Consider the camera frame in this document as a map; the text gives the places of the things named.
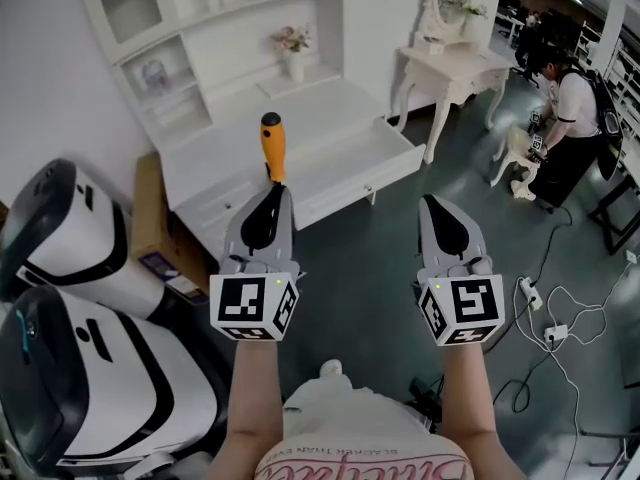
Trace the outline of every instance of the power adapter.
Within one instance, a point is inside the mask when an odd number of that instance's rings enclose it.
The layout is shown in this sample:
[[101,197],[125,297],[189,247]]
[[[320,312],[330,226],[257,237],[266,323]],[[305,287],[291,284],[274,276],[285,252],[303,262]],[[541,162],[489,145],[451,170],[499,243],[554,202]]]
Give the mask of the power adapter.
[[629,249],[627,249],[624,252],[625,257],[627,258],[627,261],[629,263],[633,263],[634,265],[638,264],[638,256],[637,254],[634,254],[632,251],[630,251]]
[[525,277],[520,281],[520,289],[525,299],[529,301],[529,309],[536,311],[542,307],[542,299],[535,286],[531,286],[531,278]]
[[569,328],[566,325],[548,327],[544,330],[544,341],[547,343],[560,343],[569,336]]

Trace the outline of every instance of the black backpack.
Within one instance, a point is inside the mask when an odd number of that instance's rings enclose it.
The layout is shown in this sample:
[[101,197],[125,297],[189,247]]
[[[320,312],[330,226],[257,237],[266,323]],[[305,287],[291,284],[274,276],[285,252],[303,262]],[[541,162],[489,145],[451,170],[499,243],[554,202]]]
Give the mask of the black backpack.
[[605,180],[610,180],[616,170],[620,154],[622,153],[622,128],[620,127],[620,117],[613,103],[613,98],[609,92],[609,88],[605,83],[602,75],[593,69],[582,71],[580,69],[571,68],[562,73],[558,85],[562,83],[562,79],[569,73],[577,73],[584,78],[596,99],[596,107],[598,108],[598,128],[602,133],[603,147],[598,153],[598,167],[600,174]]

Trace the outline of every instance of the human forearm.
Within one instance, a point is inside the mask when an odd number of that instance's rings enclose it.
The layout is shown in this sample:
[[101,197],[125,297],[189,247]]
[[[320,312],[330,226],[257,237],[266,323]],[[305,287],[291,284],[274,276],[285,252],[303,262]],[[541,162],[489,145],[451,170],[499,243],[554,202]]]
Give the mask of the human forearm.
[[571,128],[571,123],[564,123],[562,121],[558,121],[553,125],[553,128],[551,128],[551,131],[544,139],[544,145],[547,151],[550,151],[564,138],[569,128]]
[[479,344],[447,348],[442,435],[462,448],[477,480],[526,480],[498,439],[491,390]]
[[491,390],[480,345],[447,347],[442,434],[454,442],[495,432]]
[[236,349],[227,434],[282,440],[282,397],[275,342],[240,341]]
[[207,479],[252,479],[260,459],[281,440],[277,345],[240,341],[233,366],[227,438]]

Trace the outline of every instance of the white cable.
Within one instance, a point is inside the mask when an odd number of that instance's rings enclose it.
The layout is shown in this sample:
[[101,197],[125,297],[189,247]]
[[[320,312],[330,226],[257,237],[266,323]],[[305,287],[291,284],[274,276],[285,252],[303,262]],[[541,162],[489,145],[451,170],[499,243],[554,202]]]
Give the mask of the white cable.
[[564,342],[560,343],[560,345],[558,346],[557,349],[555,349],[554,351],[552,351],[547,344],[542,341],[541,339],[539,339],[534,330],[533,330],[533,320],[531,319],[531,311],[527,311],[527,315],[529,316],[529,323],[531,324],[531,334],[532,336],[535,338],[532,338],[531,336],[527,335],[523,330],[522,327],[520,327],[520,322],[518,321],[518,310],[516,309],[516,294],[518,293],[518,286],[520,285],[520,280],[522,280],[522,277],[519,277],[518,280],[516,281],[516,286],[514,287],[513,290],[513,314],[515,316],[516,319],[516,326],[518,327],[518,330],[520,331],[520,333],[527,338],[530,342],[532,342],[534,345],[536,345],[538,348],[540,348],[543,352],[548,353],[551,358],[556,362],[556,364],[558,365],[558,368],[560,368],[560,370],[562,371],[565,380],[571,384],[571,386],[573,386],[573,389],[576,390],[576,406],[575,406],[575,410],[573,412],[573,425],[575,427],[575,431],[576,431],[576,439],[573,443],[573,450],[571,452],[571,459],[569,460],[569,463],[567,464],[567,469],[564,472],[564,480],[566,480],[567,475],[569,474],[569,469],[571,469],[571,463],[573,461],[573,456],[575,454],[576,448],[578,447],[578,440],[580,439],[580,430],[578,428],[578,410],[580,407],[580,389],[578,388],[578,386],[571,381],[571,379],[569,379],[569,376],[567,375],[567,371],[564,369],[564,367],[560,364],[560,361],[558,361],[558,358],[555,356],[555,352],[557,352],[560,347],[564,344]]
[[[597,340],[600,336],[602,336],[605,331],[607,330],[607,315],[604,311],[605,306],[607,305],[607,302],[609,302],[609,299],[611,298],[611,295],[613,294],[614,290],[616,289],[616,287],[618,286],[618,284],[620,283],[620,281],[622,280],[622,277],[624,276],[624,274],[627,272],[627,270],[629,269],[629,267],[631,266],[631,263],[627,263],[627,265],[624,267],[624,269],[622,270],[622,272],[620,272],[620,275],[618,276],[618,279],[616,280],[616,282],[614,283],[614,285],[611,287],[611,290],[609,290],[609,293],[607,294],[606,298],[604,299],[604,302],[602,304],[584,304],[583,302],[580,302],[578,300],[576,300],[573,295],[571,295],[569,293],[569,291],[564,287],[564,286],[556,286],[553,290],[551,290],[551,293],[549,294],[549,297],[547,298],[547,312],[549,313],[549,315],[551,316],[554,325],[557,327],[558,322],[553,314],[553,312],[551,311],[551,298],[553,297],[553,294],[557,291],[557,290],[562,290],[564,293],[566,293],[569,298],[572,300],[572,302],[578,306],[582,306],[583,309],[582,311],[580,311],[574,318],[573,318],[573,322],[571,322],[571,325],[568,328],[568,335],[574,337],[578,343],[580,343],[581,345],[589,345],[590,343],[593,343],[595,340]],[[588,341],[582,341],[578,336],[576,336],[575,334],[573,334],[571,331],[573,330],[573,328],[576,326],[578,319],[585,313],[589,313],[591,311],[602,311],[602,318],[604,319],[604,326],[602,327],[602,331],[600,331],[598,334],[596,334],[593,338],[591,338]]]
[[[551,298],[553,296],[553,294],[557,291],[557,290],[562,290],[564,291],[569,298],[578,306],[582,306],[584,309],[581,310],[573,319],[573,322],[571,322],[571,325],[568,327],[568,335],[567,335],[567,339],[569,336],[573,336],[581,345],[589,345],[590,343],[593,343],[596,339],[598,339],[600,336],[602,336],[605,331],[607,330],[607,315],[604,311],[605,306],[607,305],[607,302],[609,302],[609,299],[611,298],[611,295],[613,294],[614,290],[616,289],[616,287],[618,286],[618,284],[620,283],[620,281],[622,280],[622,277],[624,276],[624,274],[627,272],[627,270],[629,269],[629,267],[631,266],[631,263],[627,263],[627,265],[625,266],[625,268],[622,270],[622,272],[620,273],[620,275],[618,276],[618,279],[616,280],[616,282],[614,283],[614,285],[611,287],[611,290],[609,290],[609,293],[607,294],[606,298],[604,299],[604,302],[602,304],[584,304],[578,300],[576,300],[573,295],[571,295],[569,293],[569,291],[564,288],[563,286],[556,286],[551,293],[549,294],[549,297],[547,297],[547,312],[549,313],[549,316],[551,316],[551,319],[553,320],[554,325],[557,327],[558,326],[558,322],[553,314],[553,312],[551,311]],[[514,287],[513,290],[513,313],[514,313],[514,317],[516,320],[516,326],[518,327],[518,330],[520,331],[520,333],[527,338],[529,341],[531,341],[534,345],[536,345],[538,348],[540,348],[543,352],[548,353],[553,360],[556,362],[556,364],[558,365],[558,368],[560,368],[560,370],[562,371],[565,380],[567,381],[567,383],[569,383],[573,389],[575,389],[576,391],[576,406],[575,406],[575,410],[573,412],[573,425],[575,427],[575,432],[576,432],[576,438],[575,441],[573,443],[573,450],[571,452],[571,458],[569,460],[569,463],[567,464],[567,469],[564,472],[564,479],[566,480],[567,475],[569,474],[569,470],[571,469],[571,463],[573,461],[573,457],[576,451],[576,448],[578,447],[578,441],[580,438],[580,430],[578,428],[578,412],[579,412],[579,408],[580,408],[580,389],[578,388],[578,386],[571,381],[571,379],[569,379],[569,376],[567,375],[567,371],[564,369],[564,367],[562,366],[562,364],[560,364],[560,361],[558,361],[558,358],[555,356],[555,353],[558,352],[558,350],[560,350],[560,348],[566,343],[566,339],[560,343],[560,345],[558,345],[558,348],[551,350],[547,344],[540,338],[538,338],[538,336],[536,335],[535,331],[533,330],[533,319],[531,318],[531,311],[527,311],[527,316],[529,318],[529,326],[531,328],[531,336],[533,336],[533,338],[529,335],[527,335],[523,330],[522,327],[520,327],[520,322],[518,322],[518,310],[516,308],[516,295],[518,292],[518,286],[520,285],[520,281],[522,280],[522,277],[519,277],[516,281],[516,285]],[[582,341],[577,335],[573,334],[571,332],[571,330],[575,327],[576,323],[578,322],[578,319],[580,318],[580,316],[582,316],[584,313],[588,313],[590,311],[602,311],[602,317],[604,318],[604,326],[602,328],[602,331],[600,331],[598,334],[596,334],[593,338],[591,338],[588,341]]]

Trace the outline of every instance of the white drawer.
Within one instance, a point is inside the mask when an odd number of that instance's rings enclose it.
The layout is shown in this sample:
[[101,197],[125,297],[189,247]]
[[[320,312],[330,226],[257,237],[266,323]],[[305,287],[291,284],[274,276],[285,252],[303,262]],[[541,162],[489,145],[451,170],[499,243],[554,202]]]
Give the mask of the white drawer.
[[239,209],[240,208],[236,208],[227,212],[224,217],[218,219],[210,226],[197,227],[193,233],[202,246],[217,260],[221,260],[222,258],[227,228],[229,227],[232,217]]
[[376,119],[365,132],[328,149],[289,168],[287,185],[298,229],[417,171],[425,146],[413,146],[395,128]]
[[247,179],[231,187],[214,186],[177,208],[180,218],[191,227],[207,228],[220,219],[235,214],[249,199],[268,184],[265,180]]

